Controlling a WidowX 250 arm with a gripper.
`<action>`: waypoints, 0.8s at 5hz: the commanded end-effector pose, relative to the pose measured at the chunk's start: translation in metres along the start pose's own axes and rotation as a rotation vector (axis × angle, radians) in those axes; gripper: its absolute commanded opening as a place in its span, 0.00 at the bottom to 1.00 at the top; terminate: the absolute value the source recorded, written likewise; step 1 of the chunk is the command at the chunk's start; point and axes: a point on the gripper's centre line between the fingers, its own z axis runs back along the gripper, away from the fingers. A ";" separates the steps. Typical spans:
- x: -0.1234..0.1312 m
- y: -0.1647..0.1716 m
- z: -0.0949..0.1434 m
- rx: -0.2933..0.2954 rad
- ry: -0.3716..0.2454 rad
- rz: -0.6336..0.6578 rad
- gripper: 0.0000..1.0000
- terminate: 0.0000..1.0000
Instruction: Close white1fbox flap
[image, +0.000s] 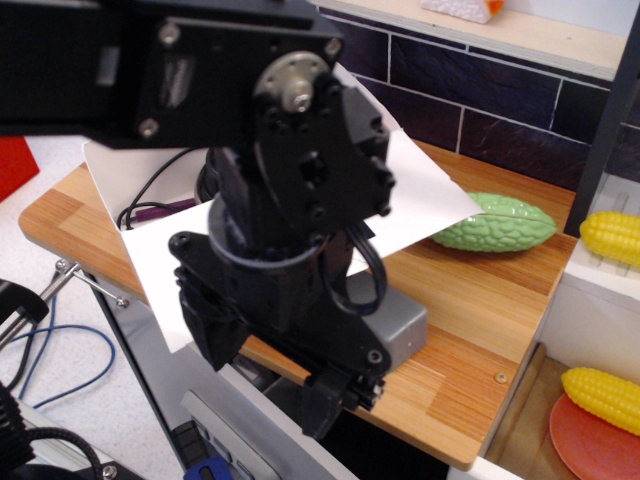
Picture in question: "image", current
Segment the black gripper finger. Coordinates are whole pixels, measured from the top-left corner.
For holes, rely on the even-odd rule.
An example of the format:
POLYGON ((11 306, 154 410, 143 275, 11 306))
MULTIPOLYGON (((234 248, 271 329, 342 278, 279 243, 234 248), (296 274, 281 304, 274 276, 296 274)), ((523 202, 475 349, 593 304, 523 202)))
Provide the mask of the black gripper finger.
POLYGON ((183 287, 179 294, 185 323, 202 356, 215 371, 237 355, 250 330, 218 295, 183 287))
POLYGON ((299 420, 304 435, 323 439, 343 410, 371 411, 384 391, 383 378, 327 369, 309 376, 302 387, 299 420))

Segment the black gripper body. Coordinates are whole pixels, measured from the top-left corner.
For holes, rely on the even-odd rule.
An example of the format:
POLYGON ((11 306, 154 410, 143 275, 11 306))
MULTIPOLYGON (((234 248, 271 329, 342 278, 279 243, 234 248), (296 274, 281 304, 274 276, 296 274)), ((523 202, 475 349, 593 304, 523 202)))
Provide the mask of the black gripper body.
POLYGON ((381 378, 391 357, 364 317, 387 290, 384 265, 364 223, 279 259, 243 256, 229 217, 214 201, 206 234, 182 231, 169 241, 183 287, 218 295, 254 335, 311 374, 336 369, 381 378))

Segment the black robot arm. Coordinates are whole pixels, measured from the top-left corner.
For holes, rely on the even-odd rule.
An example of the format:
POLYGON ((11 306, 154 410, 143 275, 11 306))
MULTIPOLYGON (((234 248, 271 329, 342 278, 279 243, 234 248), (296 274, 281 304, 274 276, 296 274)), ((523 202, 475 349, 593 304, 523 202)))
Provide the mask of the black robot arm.
POLYGON ((5 1, 1 132, 112 149, 206 148, 206 234, 169 242, 185 322, 215 369, 256 336, 308 372, 301 428, 371 409, 391 367, 365 323, 384 265, 389 134, 337 78, 339 30, 306 1, 5 1))

